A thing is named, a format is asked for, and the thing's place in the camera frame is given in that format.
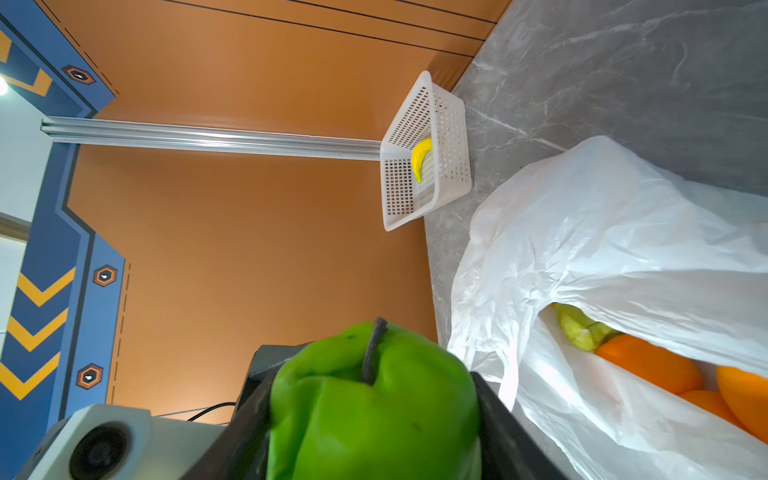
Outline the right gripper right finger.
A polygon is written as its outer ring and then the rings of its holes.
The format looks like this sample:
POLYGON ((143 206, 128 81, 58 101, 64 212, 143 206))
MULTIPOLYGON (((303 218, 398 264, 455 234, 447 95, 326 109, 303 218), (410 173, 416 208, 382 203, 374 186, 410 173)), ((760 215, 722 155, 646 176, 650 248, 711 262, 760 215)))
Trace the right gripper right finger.
POLYGON ((477 372, 482 480, 566 480, 477 372))

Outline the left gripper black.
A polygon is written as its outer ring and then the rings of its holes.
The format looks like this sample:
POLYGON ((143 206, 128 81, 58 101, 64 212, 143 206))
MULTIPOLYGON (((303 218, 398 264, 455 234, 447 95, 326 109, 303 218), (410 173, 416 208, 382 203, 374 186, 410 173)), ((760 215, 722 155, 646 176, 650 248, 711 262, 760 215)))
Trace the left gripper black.
POLYGON ((297 346, 262 345, 254 353, 241 393, 236 401, 236 410, 247 402, 259 385, 284 363, 296 356, 308 343, 297 346))

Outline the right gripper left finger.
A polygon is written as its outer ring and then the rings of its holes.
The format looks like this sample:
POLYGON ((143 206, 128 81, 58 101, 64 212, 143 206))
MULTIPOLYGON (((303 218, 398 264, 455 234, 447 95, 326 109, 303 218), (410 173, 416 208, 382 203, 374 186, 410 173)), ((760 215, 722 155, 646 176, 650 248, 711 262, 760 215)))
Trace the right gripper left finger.
POLYGON ((266 479, 270 395, 279 366, 263 374, 229 425, 182 479, 266 479))

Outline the green apple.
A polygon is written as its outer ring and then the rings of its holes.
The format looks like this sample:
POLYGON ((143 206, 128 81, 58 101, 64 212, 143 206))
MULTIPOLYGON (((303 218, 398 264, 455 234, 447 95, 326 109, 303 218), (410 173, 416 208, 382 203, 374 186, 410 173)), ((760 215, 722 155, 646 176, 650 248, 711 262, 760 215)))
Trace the green apple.
POLYGON ((478 479, 480 408, 464 364, 425 337, 364 322, 281 367, 269 479, 478 479))

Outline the white plastic bag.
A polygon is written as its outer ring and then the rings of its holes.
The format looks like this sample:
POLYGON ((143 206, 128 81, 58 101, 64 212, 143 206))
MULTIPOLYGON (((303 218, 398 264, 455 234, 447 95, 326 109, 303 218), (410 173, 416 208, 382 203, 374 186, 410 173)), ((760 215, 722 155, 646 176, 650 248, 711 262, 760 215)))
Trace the white plastic bag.
POLYGON ((476 210, 448 348, 586 479, 763 479, 757 438, 571 347, 547 306, 683 357, 767 372, 767 200, 608 137, 530 164, 476 210))

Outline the yellow-green fruit in bag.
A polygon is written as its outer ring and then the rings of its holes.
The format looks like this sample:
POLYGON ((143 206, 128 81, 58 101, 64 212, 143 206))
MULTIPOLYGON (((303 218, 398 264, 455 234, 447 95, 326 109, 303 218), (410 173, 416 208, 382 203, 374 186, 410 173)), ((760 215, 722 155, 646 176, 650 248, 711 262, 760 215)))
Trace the yellow-green fruit in bag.
POLYGON ((577 307, 555 303, 554 309, 565 338, 579 350, 595 352, 603 344, 621 335, 620 331, 591 319, 577 307))

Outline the orange fruit in bag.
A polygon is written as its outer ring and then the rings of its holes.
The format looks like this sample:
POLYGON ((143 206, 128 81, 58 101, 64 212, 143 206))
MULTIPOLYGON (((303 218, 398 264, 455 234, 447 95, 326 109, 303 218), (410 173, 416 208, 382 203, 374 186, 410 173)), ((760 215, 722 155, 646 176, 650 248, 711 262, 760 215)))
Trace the orange fruit in bag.
POLYGON ((703 388, 692 360, 628 334, 603 344, 595 354, 675 395, 703 388))
POLYGON ((756 438, 767 442, 767 379, 733 367, 718 366, 720 393, 734 415, 756 438))

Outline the yellow banana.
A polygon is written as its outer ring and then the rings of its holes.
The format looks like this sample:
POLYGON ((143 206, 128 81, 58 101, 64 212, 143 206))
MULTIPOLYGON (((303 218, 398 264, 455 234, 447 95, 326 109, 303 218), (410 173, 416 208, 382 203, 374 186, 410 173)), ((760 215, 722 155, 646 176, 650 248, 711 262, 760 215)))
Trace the yellow banana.
POLYGON ((417 183, 421 183, 423 181, 423 163, 427 154, 432 150, 433 141, 431 138, 427 138, 420 141, 411 151, 411 170, 417 183))

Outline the white plastic basket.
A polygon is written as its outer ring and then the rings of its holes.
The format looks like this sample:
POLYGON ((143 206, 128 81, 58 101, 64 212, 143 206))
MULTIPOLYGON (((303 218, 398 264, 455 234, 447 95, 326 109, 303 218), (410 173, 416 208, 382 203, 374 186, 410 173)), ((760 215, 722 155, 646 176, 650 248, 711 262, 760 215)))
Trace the white plastic basket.
POLYGON ((464 102, 422 72, 380 145, 383 224, 393 231, 472 188, 464 102))

